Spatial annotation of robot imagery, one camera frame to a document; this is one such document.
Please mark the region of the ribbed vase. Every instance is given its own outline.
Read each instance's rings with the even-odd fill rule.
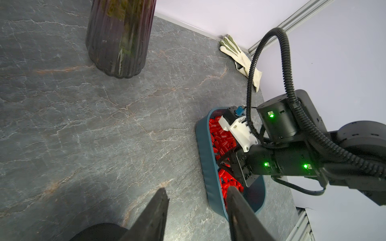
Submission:
[[[146,62],[156,0],[94,0],[86,47],[109,76],[131,78]]]

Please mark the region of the glove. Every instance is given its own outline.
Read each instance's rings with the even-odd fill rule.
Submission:
[[[233,38],[230,35],[224,37],[223,40],[220,41],[220,45],[220,51],[231,56],[235,61],[236,69],[248,78],[251,61],[248,56],[240,50]],[[262,72],[255,68],[253,85],[256,88],[256,92],[259,90],[261,74]]]

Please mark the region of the marble veining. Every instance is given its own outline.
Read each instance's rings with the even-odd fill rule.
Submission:
[[[130,228],[165,187],[165,240],[230,240],[207,201],[195,123],[245,104],[247,79],[215,40],[157,17],[142,72],[108,77],[87,55],[90,9],[89,0],[0,2],[0,239]],[[265,180],[258,218],[282,241],[296,209],[288,188]]]

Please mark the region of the white wall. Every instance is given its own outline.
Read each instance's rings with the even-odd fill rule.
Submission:
[[[252,47],[309,0],[157,0],[156,13],[211,35],[230,34],[238,45]]]
[[[296,89],[310,95],[329,131],[357,120],[386,124],[386,1],[335,0],[288,34]],[[264,100],[284,93],[278,43],[257,63]],[[317,181],[288,177],[320,190]],[[347,187],[313,197],[292,191],[316,241],[386,240],[386,207]]]

